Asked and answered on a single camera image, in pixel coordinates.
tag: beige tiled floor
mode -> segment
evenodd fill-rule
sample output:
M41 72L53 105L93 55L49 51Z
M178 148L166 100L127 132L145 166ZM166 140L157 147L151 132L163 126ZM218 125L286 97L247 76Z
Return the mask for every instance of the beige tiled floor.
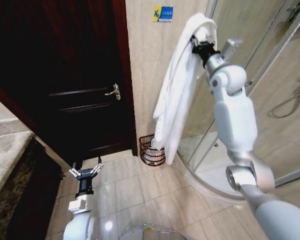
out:
M83 166L95 163L90 159ZM118 240L130 227L144 223L185 232L197 240L267 239L247 206L206 198L189 186L175 165L150 167L128 152L107 156L92 186L98 240ZM78 181L67 174L59 187L47 240L62 239L72 218L68 204L77 188ZM109 221L112 229L106 231Z

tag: door frame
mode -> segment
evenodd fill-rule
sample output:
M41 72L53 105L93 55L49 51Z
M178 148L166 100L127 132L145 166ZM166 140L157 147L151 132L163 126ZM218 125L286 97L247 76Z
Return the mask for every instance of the door frame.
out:
M131 77L131 65L130 65L130 51L129 51L129 39L128 39L128 27L127 27L127 14L126 14L126 2L124 0L111 0L115 37L118 42L118 49L120 55L120 66L122 69L122 82L123 86L120 86L124 90L125 98L124 104L127 109L127 122L129 124L129 137L131 138L131 149L134 156L138 155L137 147L137 133L136 133L136 120L134 110L134 97L132 89L132 77ZM54 141L47 136L43 129L39 129L36 121L32 117L25 113L22 108L16 104L16 102L0 87L0 102L5 105L15 116L17 116L32 132L40 137L49 147L54 149L56 146Z

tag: door handle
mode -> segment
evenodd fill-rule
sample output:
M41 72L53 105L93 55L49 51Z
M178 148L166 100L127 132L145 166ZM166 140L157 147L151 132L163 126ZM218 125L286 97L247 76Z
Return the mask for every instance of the door handle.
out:
M113 88L114 88L114 90L112 92L105 93L104 95L109 96L109 95L115 94L116 99L120 100L121 99L121 95L120 95L119 86L115 83L113 85Z

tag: white towel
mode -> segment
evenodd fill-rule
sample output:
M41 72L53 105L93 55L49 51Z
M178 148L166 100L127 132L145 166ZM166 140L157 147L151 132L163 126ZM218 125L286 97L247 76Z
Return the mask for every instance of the white towel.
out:
M202 13L190 17L166 71L153 118L157 119L151 147L165 148L166 163L171 165L187 121L197 79L203 74L202 60L192 54L191 36L200 28L200 41L209 38L217 45L217 26Z

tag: marble countertop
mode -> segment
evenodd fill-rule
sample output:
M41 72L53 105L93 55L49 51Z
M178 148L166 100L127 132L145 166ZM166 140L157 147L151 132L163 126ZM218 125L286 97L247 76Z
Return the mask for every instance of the marble countertop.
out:
M0 190L32 137L31 131L0 136Z

